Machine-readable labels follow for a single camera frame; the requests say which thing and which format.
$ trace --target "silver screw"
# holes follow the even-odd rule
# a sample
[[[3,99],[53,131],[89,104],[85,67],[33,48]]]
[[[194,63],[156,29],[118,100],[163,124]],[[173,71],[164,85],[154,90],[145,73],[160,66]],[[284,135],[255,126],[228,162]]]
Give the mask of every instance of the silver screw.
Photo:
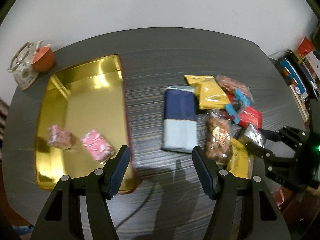
[[[226,171],[226,170],[220,170],[219,173],[222,176],[227,176],[228,175],[228,171]]]
[[[102,173],[103,173],[103,169],[96,169],[94,171],[94,174],[96,174],[96,175],[101,175]]]
[[[69,176],[68,175],[63,175],[62,177],[61,177],[61,180],[62,181],[67,181],[69,179]]]
[[[255,182],[260,182],[261,181],[261,178],[259,176],[253,176],[253,180]]]

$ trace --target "gray wooden tabletop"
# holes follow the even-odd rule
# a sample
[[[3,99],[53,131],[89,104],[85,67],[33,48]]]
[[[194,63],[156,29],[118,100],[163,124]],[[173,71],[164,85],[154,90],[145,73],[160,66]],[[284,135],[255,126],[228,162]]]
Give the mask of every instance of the gray wooden tabletop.
[[[254,107],[263,113],[263,128],[290,125],[303,129],[303,120],[289,88],[254,43],[234,36],[188,28],[144,28],[108,33],[55,52],[56,65],[26,91],[16,90],[5,128],[3,177],[10,206],[30,223],[49,196],[36,184],[34,145],[38,112],[50,75],[97,57],[120,55],[135,167],[142,183],[131,194],[108,201],[120,239],[202,239],[215,202],[203,192],[191,155],[161,150],[164,89],[185,84],[184,74],[223,74],[246,83]],[[198,141],[204,145],[205,115],[197,115]],[[232,127],[232,135],[240,128]],[[281,143],[266,147],[278,156],[293,152]],[[262,160],[254,174],[270,190],[277,185],[264,177]],[[234,233],[241,214],[237,201]],[[86,239],[91,239],[85,198],[81,216]]]

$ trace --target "yellow snack bag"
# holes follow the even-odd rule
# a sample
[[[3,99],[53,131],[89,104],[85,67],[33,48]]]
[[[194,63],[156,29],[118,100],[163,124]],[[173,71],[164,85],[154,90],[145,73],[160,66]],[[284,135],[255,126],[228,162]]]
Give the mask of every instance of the yellow snack bag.
[[[249,155],[245,145],[234,138],[230,138],[233,156],[227,165],[227,171],[234,176],[250,179],[252,176],[253,156]]]
[[[184,75],[188,84],[194,86],[194,94],[200,109],[221,109],[230,103],[229,98],[217,84],[213,76]]]

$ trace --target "pink package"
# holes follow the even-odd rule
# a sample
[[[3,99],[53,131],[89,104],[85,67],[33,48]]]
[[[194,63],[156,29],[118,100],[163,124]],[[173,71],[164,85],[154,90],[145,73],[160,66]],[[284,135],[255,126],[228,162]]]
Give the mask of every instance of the pink package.
[[[71,148],[71,133],[64,128],[54,124],[48,128],[49,136],[47,144],[60,149]]]
[[[103,162],[115,154],[114,148],[96,129],[88,132],[81,141],[91,157],[98,162]]]

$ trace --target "white ceramic teapot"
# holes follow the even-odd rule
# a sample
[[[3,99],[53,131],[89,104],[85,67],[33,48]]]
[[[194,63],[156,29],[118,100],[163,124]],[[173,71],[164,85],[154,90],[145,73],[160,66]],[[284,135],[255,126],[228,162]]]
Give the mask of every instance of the white ceramic teapot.
[[[32,66],[35,52],[36,46],[34,46],[34,43],[26,42],[14,55],[8,68],[8,72],[13,74],[15,81],[22,90],[29,88],[39,75],[39,72]]]

